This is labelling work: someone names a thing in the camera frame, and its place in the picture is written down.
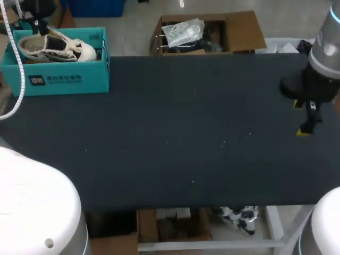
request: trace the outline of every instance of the metal frame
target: metal frame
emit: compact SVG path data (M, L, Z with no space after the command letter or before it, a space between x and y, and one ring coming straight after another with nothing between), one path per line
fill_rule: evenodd
M313 207L313 205L302 206L289 228L284 232L277 207L266 206L265 213L271 236L269 240L140 243L138 251L274 248L273 255L291 255L294 244Z

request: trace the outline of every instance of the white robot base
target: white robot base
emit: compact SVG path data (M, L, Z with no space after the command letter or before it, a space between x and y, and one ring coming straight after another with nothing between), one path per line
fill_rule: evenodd
M80 198L60 171L0 147L0 254L91 255Z

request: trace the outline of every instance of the blue crate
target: blue crate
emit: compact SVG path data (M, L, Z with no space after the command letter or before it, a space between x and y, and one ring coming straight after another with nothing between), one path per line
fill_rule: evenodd
M69 7L74 17L121 17L125 0L71 0Z
M100 57L93 62L35 63L27 64L20 53L26 78L25 96L100 93L109 90L110 53L105 28L57 29L70 38L79 38L91 45ZM32 30L14 31L18 44L20 38ZM1 62L6 83L15 96L20 94L19 67L9 44Z

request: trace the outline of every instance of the gray floor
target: gray floor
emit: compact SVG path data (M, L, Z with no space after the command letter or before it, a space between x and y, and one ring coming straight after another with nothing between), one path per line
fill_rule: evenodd
M126 0L121 18L77 18L78 27L106 27L112 56L148 54L148 43L164 14L225 13L254 10L265 37L314 38L330 0Z

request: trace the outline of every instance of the cardboard box flap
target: cardboard box flap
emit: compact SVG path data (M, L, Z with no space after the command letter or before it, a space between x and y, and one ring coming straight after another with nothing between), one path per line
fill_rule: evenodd
M156 38L156 36L159 36L161 34L162 34L162 17L159 18L149 43L149 51L154 56L161 54L161 51L158 50L157 47L160 47L162 45L162 39L159 37Z
M230 52L266 48L254 11L227 13L227 42Z
M138 225L142 242L159 242L156 211L154 209L138 210Z
M162 22L183 22L187 20L200 19L205 21L220 21L225 19L224 14L186 14L186 15L164 15Z
M90 241L93 255L138 255L138 234L96 238Z
M7 14L7 19L8 19L9 24L12 24L15 21L20 20L19 16L11 8L6 10L6 14ZM0 13L0 23L4 23L1 13Z

